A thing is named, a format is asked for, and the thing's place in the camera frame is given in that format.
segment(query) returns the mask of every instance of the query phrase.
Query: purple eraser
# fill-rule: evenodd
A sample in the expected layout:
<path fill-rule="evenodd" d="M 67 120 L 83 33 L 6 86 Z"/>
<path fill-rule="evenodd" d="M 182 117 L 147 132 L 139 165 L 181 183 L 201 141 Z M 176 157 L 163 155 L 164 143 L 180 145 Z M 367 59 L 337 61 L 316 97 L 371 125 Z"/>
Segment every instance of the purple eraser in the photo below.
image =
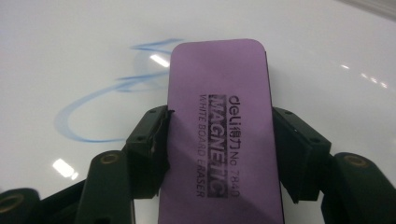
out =
<path fill-rule="evenodd" d="M 284 223 L 263 46 L 181 44 L 169 78 L 175 112 L 159 223 Z"/>

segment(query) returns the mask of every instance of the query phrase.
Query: blue marker scribble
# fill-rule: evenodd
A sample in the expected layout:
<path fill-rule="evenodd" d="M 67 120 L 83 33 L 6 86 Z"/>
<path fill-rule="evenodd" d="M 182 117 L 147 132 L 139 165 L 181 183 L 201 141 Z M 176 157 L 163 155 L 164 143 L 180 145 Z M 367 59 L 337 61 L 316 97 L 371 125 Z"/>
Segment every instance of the blue marker scribble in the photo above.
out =
<path fill-rule="evenodd" d="M 148 44 L 142 44 L 142 45 L 136 45 L 132 46 L 131 49 L 137 49 L 137 50 L 143 50 L 143 51 L 155 51 L 155 52 L 160 52 L 164 54 L 171 54 L 171 51 L 160 49 L 161 47 L 167 46 L 172 43 L 180 42 L 181 39 L 167 39 L 164 41 L 160 42 L 154 42 L 154 43 L 148 43 Z M 153 90 L 158 90 L 161 88 L 160 85 L 155 81 L 159 77 L 164 77 L 168 76 L 168 71 L 164 70 L 161 72 L 157 73 L 150 73 L 150 74 L 144 74 L 144 75 L 139 75 L 139 76 L 132 76 L 132 77 L 121 77 L 118 78 L 117 81 L 119 82 L 118 84 L 112 85 L 110 87 L 101 89 L 99 91 L 95 91 L 93 93 L 90 93 L 75 102 L 71 103 L 70 105 L 67 105 L 65 108 L 63 108 L 55 117 L 54 125 L 58 133 L 62 134 L 63 136 L 79 141 L 79 142 L 87 142 L 87 143 L 109 143 L 109 142 L 118 142 L 118 141 L 124 141 L 125 139 L 122 138 L 112 138 L 112 139 L 89 139 L 83 136 L 78 135 L 75 133 L 69 125 L 69 119 L 70 116 L 78 109 L 87 104 L 89 101 L 93 99 L 97 99 L 107 93 L 117 91 L 117 92 L 137 92 L 137 91 L 142 91 L 142 90 L 134 90 L 134 86 L 140 83 L 150 83 L 151 88 L 146 89 L 144 91 L 153 91 Z"/>

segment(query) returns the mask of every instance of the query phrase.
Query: white surface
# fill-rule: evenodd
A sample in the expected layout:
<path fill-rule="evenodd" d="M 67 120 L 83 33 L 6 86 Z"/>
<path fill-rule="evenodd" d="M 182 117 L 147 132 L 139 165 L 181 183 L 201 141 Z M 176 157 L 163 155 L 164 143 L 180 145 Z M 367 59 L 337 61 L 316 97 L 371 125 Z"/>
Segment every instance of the white surface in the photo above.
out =
<path fill-rule="evenodd" d="M 169 55 L 138 45 L 167 40 L 161 49 L 171 50 L 181 42 L 171 38 L 259 40 L 274 105 L 322 133 L 332 153 L 374 161 L 395 186 L 395 35 L 395 21 L 333 0 L 2 1 L 0 190 L 48 197 L 84 179 L 93 156 L 121 149 L 87 139 L 125 139 L 166 104 L 167 68 L 150 56 Z M 67 177 L 54 169 L 59 159 L 73 169 Z M 320 203 L 283 197 L 286 223 L 323 223 Z M 157 207 L 136 203 L 137 223 L 156 223 Z"/>

